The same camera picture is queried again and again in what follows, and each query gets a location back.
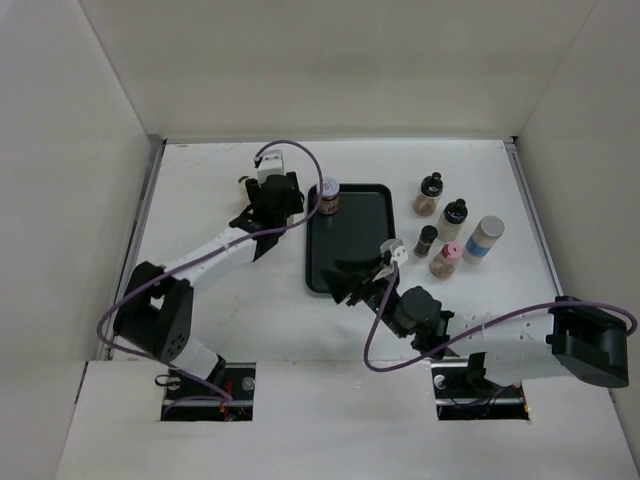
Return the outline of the yellow cap spice shaker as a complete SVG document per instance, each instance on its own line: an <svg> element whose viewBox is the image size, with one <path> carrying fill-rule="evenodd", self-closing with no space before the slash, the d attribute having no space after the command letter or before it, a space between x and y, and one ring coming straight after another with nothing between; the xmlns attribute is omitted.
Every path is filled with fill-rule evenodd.
<svg viewBox="0 0 640 480"><path fill-rule="evenodd" d="M244 176L241 176L237 181L240 195L242 198L245 198L245 199L249 198L248 190L247 190L247 182L249 180L251 180L251 177L244 175Z"/></svg>

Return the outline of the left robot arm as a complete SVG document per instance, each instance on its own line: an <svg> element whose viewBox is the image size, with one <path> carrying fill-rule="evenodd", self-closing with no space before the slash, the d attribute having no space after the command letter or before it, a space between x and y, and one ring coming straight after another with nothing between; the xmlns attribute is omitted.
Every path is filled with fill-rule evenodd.
<svg viewBox="0 0 640 480"><path fill-rule="evenodd" d="M135 267L126 293L134 296L116 314L116 336L150 358L190 375L190 386L206 399L224 387L226 361L191 335L197 295L239 267L274 248L289 219L304 211L294 172L246 183L249 205L212 241L167 265Z"/></svg>

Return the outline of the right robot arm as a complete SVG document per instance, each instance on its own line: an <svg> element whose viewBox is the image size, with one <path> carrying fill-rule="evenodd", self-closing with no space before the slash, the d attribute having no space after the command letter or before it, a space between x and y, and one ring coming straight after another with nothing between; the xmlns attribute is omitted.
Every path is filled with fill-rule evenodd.
<svg viewBox="0 0 640 480"><path fill-rule="evenodd" d="M464 384L473 394L498 385L573 376L608 389L629 384L627 339L637 319L620 307L559 296L494 317L447 310L420 286L398 293L399 264L382 255L335 261L320 273L336 303L366 304L421 359L464 358Z"/></svg>

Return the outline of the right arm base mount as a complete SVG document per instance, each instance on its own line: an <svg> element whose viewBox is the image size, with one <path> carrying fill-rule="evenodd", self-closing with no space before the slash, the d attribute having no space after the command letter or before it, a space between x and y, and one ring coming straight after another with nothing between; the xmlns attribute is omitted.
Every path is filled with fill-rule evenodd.
<svg viewBox="0 0 640 480"><path fill-rule="evenodd" d="M431 363L436 415L441 421L529 420L520 385L485 378L485 354Z"/></svg>

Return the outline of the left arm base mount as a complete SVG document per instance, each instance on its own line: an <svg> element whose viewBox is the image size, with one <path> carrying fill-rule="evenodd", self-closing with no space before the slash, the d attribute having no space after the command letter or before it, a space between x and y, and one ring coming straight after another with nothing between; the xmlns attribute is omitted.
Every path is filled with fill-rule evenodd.
<svg viewBox="0 0 640 480"><path fill-rule="evenodd" d="M222 395L174 370L159 374L154 383L163 389L160 420L165 422L249 422L253 420L256 364L230 363L218 388Z"/></svg>

